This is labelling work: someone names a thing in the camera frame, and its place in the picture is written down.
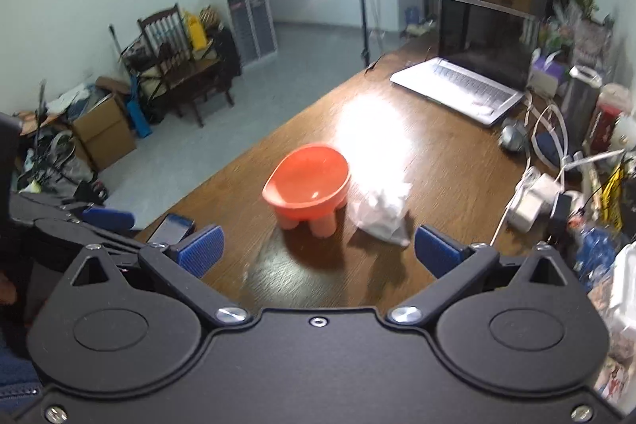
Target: triangular hole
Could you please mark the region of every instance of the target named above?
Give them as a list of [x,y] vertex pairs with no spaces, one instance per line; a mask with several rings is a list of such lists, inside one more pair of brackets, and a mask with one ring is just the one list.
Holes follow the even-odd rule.
[[102,268],[102,263],[96,257],[87,259],[79,271],[75,279],[73,280],[74,286],[88,286],[90,284],[100,284],[108,282],[108,276]]
[[551,286],[565,286],[565,280],[554,266],[554,263],[546,257],[537,262],[530,282],[536,284],[549,284]]

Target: bowl rim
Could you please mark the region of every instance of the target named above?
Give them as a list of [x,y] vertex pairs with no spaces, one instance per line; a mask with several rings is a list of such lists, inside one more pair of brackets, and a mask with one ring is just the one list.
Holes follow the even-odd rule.
[[[292,156],[295,153],[298,153],[301,150],[308,149],[308,148],[328,148],[328,149],[330,149],[332,151],[335,151],[338,155],[340,155],[344,159],[345,163],[347,164],[347,177],[345,178],[345,181],[342,183],[342,185],[340,187],[338,187],[338,189],[336,189],[329,196],[324,196],[324,197],[319,198],[317,200],[305,201],[305,202],[302,202],[302,203],[285,203],[285,205],[281,205],[280,203],[274,202],[271,199],[271,197],[266,193],[266,189],[267,189],[267,186],[269,185],[269,183],[271,182],[273,176],[276,174],[276,171],[278,171],[278,169],[281,167],[282,163],[284,161],[286,161],[290,156]],[[272,205],[273,207],[280,207],[280,208],[283,208],[283,209],[306,209],[306,208],[309,208],[309,207],[314,207],[316,205],[320,205],[321,203],[325,203],[325,202],[329,201],[330,199],[335,198],[337,195],[339,195],[342,192],[343,189],[345,189],[348,186],[350,180],[351,180],[351,168],[349,168],[349,162],[348,162],[347,158],[342,153],[340,153],[340,151],[335,149],[330,144],[323,143],[323,142],[314,142],[314,143],[311,143],[311,144],[304,144],[302,146],[299,146],[298,148],[294,149],[294,151],[291,151],[287,155],[285,155],[285,157],[279,162],[278,166],[276,166],[275,170],[272,172],[270,177],[267,179],[267,182],[265,182],[265,185],[263,186],[262,196],[263,196],[263,199],[268,204]]]

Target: bowl leg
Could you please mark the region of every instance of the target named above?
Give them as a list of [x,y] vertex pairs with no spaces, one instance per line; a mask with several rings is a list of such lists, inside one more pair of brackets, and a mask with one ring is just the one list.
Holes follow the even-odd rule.
[[328,238],[336,232],[336,214],[330,213],[317,220],[309,220],[309,229],[317,238]]
[[276,219],[278,220],[279,227],[283,230],[291,230],[292,228],[296,228],[300,223],[299,221],[288,218],[287,216],[278,214],[278,212],[276,212]]

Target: smartphone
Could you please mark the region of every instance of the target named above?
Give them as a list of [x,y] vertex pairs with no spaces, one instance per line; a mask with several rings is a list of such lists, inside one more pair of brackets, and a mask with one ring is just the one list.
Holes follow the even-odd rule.
[[194,229],[194,220],[189,220],[178,214],[168,214],[147,242],[176,245],[180,240],[189,236]]

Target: computer mouse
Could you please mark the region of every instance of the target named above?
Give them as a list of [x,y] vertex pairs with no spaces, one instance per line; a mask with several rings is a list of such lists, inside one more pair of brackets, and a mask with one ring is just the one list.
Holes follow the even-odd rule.
[[499,146],[511,153],[523,151],[528,142],[528,135],[523,122],[507,119],[499,136]]

